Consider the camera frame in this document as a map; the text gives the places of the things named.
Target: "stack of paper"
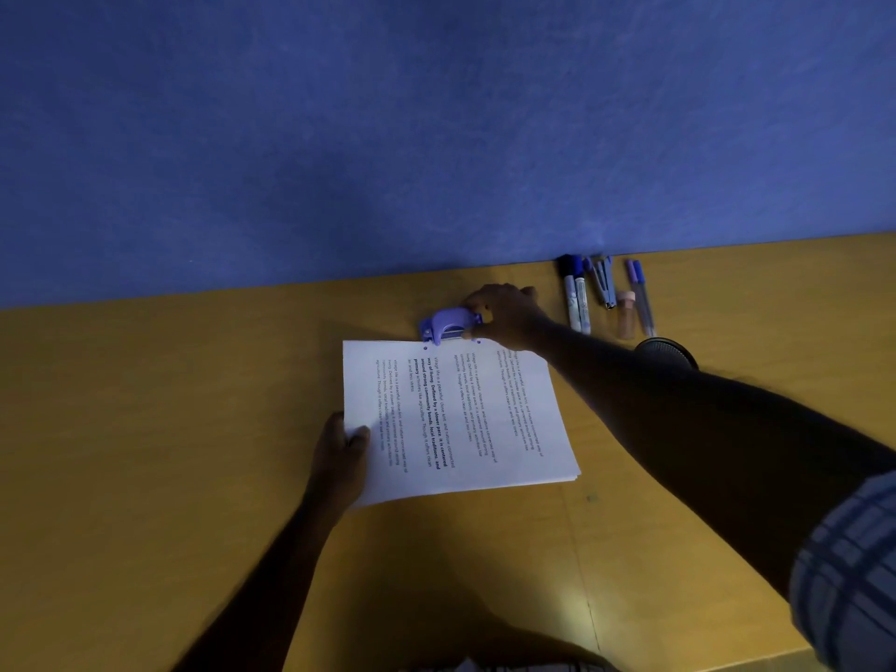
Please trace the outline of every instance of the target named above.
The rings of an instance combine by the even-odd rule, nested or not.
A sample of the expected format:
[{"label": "stack of paper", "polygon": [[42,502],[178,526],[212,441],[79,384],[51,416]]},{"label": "stack of paper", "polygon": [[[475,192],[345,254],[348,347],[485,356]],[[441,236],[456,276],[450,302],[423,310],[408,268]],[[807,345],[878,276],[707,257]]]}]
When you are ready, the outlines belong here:
[{"label": "stack of paper", "polygon": [[342,343],[345,427],[371,430],[359,506],[572,481],[547,363],[481,339]]}]

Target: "hand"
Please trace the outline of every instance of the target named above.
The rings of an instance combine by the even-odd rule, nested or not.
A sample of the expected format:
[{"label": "hand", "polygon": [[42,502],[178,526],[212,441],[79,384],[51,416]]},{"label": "hand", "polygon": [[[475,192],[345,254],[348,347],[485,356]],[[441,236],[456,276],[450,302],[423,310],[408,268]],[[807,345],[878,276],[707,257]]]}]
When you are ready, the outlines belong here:
[{"label": "hand", "polygon": [[341,516],[364,490],[369,442],[370,429],[361,427],[349,439],[342,413],[330,415],[317,441],[305,499]]},{"label": "hand", "polygon": [[485,321],[470,336],[494,339],[513,351],[533,350],[541,333],[554,324],[539,308],[538,299],[539,293],[533,287],[520,290],[508,283],[484,286],[463,303],[471,311],[482,314]]}]

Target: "shirt sleeve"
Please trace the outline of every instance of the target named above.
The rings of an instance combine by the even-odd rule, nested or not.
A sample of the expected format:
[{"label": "shirt sleeve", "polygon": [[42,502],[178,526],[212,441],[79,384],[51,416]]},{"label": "shirt sleeve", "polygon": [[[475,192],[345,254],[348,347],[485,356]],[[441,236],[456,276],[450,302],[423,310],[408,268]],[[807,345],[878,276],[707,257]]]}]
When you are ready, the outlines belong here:
[{"label": "shirt sleeve", "polygon": [[869,478],[812,532],[790,608],[831,669],[896,670],[896,471]]}]

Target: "forearm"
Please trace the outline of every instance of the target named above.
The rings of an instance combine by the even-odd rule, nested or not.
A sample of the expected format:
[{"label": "forearm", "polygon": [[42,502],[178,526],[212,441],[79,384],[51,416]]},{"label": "forearm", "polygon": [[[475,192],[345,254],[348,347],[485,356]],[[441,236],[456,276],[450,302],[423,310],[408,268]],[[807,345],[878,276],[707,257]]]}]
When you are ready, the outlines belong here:
[{"label": "forearm", "polygon": [[330,505],[307,497],[175,670],[281,670],[317,559],[338,519]]},{"label": "forearm", "polygon": [[786,593],[798,547],[823,515],[896,453],[792,400],[681,370],[554,323],[532,350],[621,445]]}]

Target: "black round object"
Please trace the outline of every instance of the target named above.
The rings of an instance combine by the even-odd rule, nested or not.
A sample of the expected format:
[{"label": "black round object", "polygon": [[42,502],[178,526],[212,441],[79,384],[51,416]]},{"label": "black round object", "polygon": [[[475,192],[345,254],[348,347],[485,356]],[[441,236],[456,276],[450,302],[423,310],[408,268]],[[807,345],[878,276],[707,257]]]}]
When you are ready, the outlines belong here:
[{"label": "black round object", "polygon": [[665,337],[650,337],[634,348],[636,354],[640,354],[650,360],[674,365],[675,367],[700,370],[697,361],[691,353],[677,341]]}]

